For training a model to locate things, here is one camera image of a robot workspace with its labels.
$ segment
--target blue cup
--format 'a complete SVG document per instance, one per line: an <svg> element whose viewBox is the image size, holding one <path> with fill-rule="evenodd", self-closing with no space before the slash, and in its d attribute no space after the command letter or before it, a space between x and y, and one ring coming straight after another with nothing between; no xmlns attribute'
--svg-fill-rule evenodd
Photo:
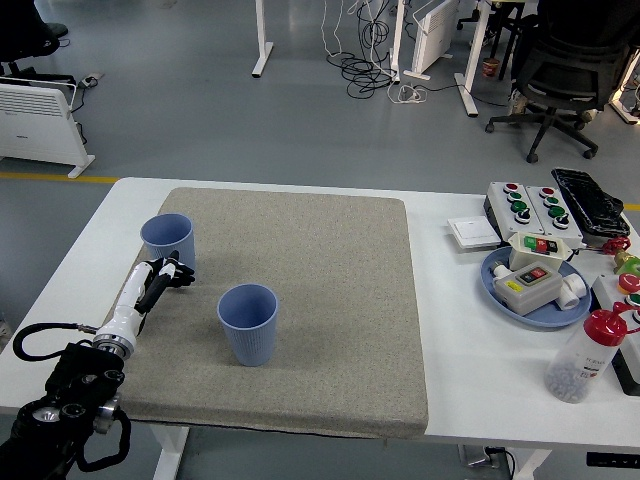
<svg viewBox="0 0 640 480"><path fill-rule="evenodd" d="M181 213L164 213L149 220L140 229L140 237L154 259L168 257L178 250L179 261L196 269L193 222Z"/></svg>
<svg viewBox="0 0 640 480"><path fill-rule="evenodd" d="M278 297L264 285L245 283L218 301L218 318L238 361L247 367L266 363L276 343Z"/></svg>

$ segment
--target plastic bottle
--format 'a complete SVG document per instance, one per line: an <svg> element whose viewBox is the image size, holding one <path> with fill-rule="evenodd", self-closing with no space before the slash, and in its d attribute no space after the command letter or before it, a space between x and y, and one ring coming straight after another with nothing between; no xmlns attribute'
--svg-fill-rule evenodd
<svg viewBox="0 0 640 480"><path fill-rule="evenodd" d="M547 389L563 402L583 401L611 363L629 333L619 313L633 307L616 302L613 312L595 310L569 338L544 374Z"/></svg>

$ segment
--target white electrical box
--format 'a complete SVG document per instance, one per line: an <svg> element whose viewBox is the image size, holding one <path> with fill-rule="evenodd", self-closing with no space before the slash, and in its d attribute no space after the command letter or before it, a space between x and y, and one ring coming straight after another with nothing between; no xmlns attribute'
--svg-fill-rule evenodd
<svg viewBox="0 0 640 480"><path fill-rule="evenodd" d="M525 187L545 235L561 238L571 249L584 248L582 233L560 190L551 187Z"/></svg>
<svg viewBox="0 0 640 480"><path fill-rule="evenodd" d="M485 202L489 222L506 242L516 232L543 234L544 229L523 185L491 182Z"/></svg>

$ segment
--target desk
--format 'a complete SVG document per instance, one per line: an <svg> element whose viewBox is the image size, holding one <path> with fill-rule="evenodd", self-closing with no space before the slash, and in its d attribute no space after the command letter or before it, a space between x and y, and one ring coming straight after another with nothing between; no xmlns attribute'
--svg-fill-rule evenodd
<svg viewBox="0 0 640 480"><path fill-rule="evenodd" d="M467 115L470 117L478 116L478 109L471 96L471 88L473 87L473 80L476 75L476 69L478 68L478 60L480 59L480 50L482 48L482 39L484 37L484 31L487 28L487 21L489 20L489 13L491 12L491 3L504 3L504 2L519 2L526 3L527 0L483 0L480 2L480 19L476 24L476 30L473 34L473 41L471 43L471 52L469 53L469 60L467 61L467 69L464 73L455 73L453 77L458 85L458 91L464 103L464 108L467 110Z"/></svg>
<svg viewBox="0 0 640 480"><path fill-rule="evenodd" d="M482 215L482 195L123 179L111 189L21 326L52 321L52 312L58 312L58 321L100 325L141 247L132 225L153 216L169 192L183 186L403 200L429 400L425 439L538 449L533 466L552 449L640 453L640 431L630 421L640 398L624 395L613 369L578 405L555 399L544 387L546 366L579 324L556 331L531 329L495 309L482 292L479 266L487 251L460 250L447 226L447 218ZM637 254L640 238L635 231L631 242ZM573 265L592 282L600 272L610 271L611 262L610 257L582 252ZM82 338L86 336L79 332L52 331L42 352L33 353ZM0 383L13 387L0 391L0 412L15 414L40 398L54 364L55 360L25 363L5 349L0 355ZM154 427L163 442L156 478L175 477L187 430ZM525 465L517 478L533 479L527 473L533 466Z"/></svg>
<svg viewBox="0 0 640 480"><path fill-rule="evenodd" d="M633 55L634 57L632 61L629 62L629 65L627 65L627 69L624 72L622 82L609 99L609 105L611 105L611 108L613 108L615 112L620 115L620 118L622 118L625 123L629 125L640 125L640 121L638 121L638 118L631 115L620 101L620 97L622 97L622 91L624 90L625 85L629 83L631 74L634 72L638 65L638 59L640 59L640 51L638 50L638 48L633 48Z"/></svg>

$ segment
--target table leg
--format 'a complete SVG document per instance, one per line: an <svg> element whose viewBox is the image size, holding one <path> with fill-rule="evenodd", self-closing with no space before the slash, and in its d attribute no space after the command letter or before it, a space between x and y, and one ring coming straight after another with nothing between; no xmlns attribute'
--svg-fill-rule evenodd
<svg viewBox="0 0 640 480"><path fill-rule="evenodd" d="M391 47L391 70L393 70L393 83L400 82L400 68L398 66L398 57L400 56L400 40L402 39L402 26L404 21L404 0L398 0L398 8L396 10L396 30L393 34L393 47Z"/></svg>
<svg viewBox="0 0 640 480"><path fill-rule="evenodd" d="M476 31L473 34L473 42L471 43L471 52L469 53L469 60L467 61L467 70L464 75L456 73L453 77L458 85L460 91L460 97L464 103L467 115L470 117L478 116L478 109L471 97L471 87L473 86L473 78L476 74L476 68L478 67L478 59L480 58L480 49L482 48L482 38L484 37L484 31L487 28L487 21L489 20L489 12L491 11L491 5L487 2L480 3L480 18L476 25Z"/></svg>
<svg viewBox="0 0 640 480"><path fill-rule="evenodd" d="M518 463L522 463L522 451L518 452L518 449L509 449L509 451L514 453L514 456L518 459ZM529 458L520 465L520 468L513 476L513 480L535 480L533 472L544 463L550 453L551 450L533 450Z"/></svg>
<svg viewBox="0 0 640 480"><path fill-rule="evenodd" d="M629 114L624 109L624 107L622 106L622 102L620 101L620 97L622 96L622 90L623 90L624 86L629 82L629 79L631 78L631 74L633 73L633 71L635 70L636 65L638 64L638 58L640 58L640 55L638 55L636 57L636 61L635 62L629 62L627 70L624 73L624 79L622 80L620 88L618 88L618 90L616 90L615 93L609 99L609 105L611 105L611 108L613 108L616 111L616 113L618 115L620 115L622 120L624 120L625 122L627 122L630 125L638 124L638 119L636 117L634 117L633 115Z"/></svg>
<svg viewBox="0 0 640 480"><path fill-rule="evenodd" d="M162 447L153 480L175 480L180 467L189 427L150 425L153 435Z"/></svg>
<svg viewBox="0 0 640 480"><path fill-rule="evenodd" d="M259 78L262 76L262 70L264 70L264 66L267 64L269 55L271 55L271 49L273 48L273 42L265 41L263 0L256 0L256 17L258 23L258 51L260 53L260 58L258 58L258 63L256 63L251 75L255 78Z"/></svg>

